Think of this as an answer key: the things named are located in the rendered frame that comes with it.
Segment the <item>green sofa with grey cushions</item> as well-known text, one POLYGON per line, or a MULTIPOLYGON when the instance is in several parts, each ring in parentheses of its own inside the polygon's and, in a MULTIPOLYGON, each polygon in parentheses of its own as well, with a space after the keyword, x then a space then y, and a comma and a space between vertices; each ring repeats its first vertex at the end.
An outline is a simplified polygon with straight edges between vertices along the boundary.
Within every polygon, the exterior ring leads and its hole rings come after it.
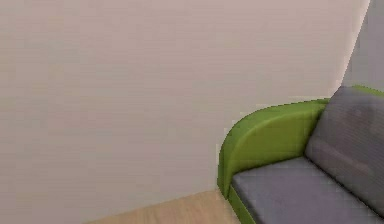
POLYGON ((217 185, 241 224, 384 224, 384 92, 340 87, 247 115, 217 185))

